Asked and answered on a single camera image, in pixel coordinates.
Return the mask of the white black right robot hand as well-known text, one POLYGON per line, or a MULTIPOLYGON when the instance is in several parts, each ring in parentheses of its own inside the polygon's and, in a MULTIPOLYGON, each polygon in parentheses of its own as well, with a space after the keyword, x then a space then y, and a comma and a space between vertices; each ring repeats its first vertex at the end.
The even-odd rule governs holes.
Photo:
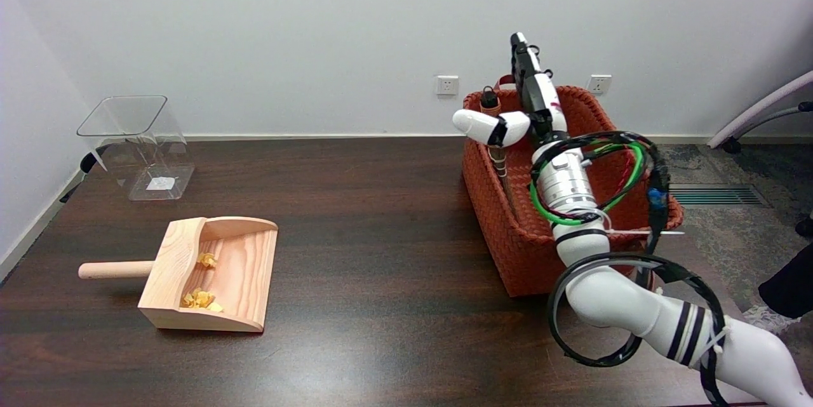
POLYGON ((492 117, 476 110, 461 109, 452 117, 455 128, 476 143, 509 147, 532 134, 537 143, 566 140, 567 122, 551 74, 543 71, 538 48, 516 32, 510 37, 511 76, 522 109, 492 117))

